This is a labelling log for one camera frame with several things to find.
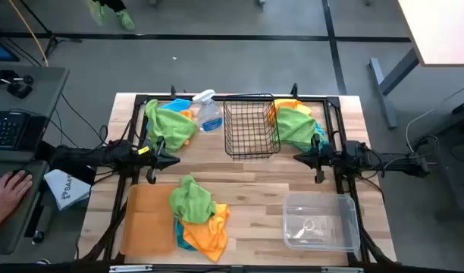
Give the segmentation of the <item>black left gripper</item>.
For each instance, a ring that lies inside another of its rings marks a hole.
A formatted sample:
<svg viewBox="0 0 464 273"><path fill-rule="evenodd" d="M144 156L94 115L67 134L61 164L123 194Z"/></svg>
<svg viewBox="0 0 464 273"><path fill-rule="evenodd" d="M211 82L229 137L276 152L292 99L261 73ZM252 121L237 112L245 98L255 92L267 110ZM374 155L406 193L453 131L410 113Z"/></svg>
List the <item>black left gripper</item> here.
<svg viewBox="0 0 464 273"><path fill-rule="evenodd" d="M165 138L163 136L159 136L156 142L156 148L152 149L151 164L150 164L149 170L146 173L146 179L150 184L155 184L156 182L155 173L156 173L156 169L159 166L161 152L163 151L164 147L165 147ZM167 152L164 153L164 157L168 161L172 161L172 162L165 162L164 169L180 163L180 158L172 154L169 154Z"/></svg>

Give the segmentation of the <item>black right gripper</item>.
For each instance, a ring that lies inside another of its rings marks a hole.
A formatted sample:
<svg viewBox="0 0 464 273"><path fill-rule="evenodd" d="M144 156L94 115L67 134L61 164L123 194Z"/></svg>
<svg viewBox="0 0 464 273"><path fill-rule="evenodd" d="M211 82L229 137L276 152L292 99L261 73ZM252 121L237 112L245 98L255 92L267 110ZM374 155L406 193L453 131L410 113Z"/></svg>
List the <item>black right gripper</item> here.
<svg viewBox="0 0 464 273"><path fill-rule="evenodd" d="M320 135L319 134L314 134L312 136L312 144L313 148L315 150L315 169L316 169L316 176L315 176L315 183L316 184L321 184L324 181L324 172L321 169L321 151L320 151ZM297 154L294 156L295 159L305 159L305 158L310 158L312 155L309 152L302 152L300 154ZM297 162L308 166L310 169L312 168L312 165L310 162L306 161L299 161L296 160Z"/></svg>

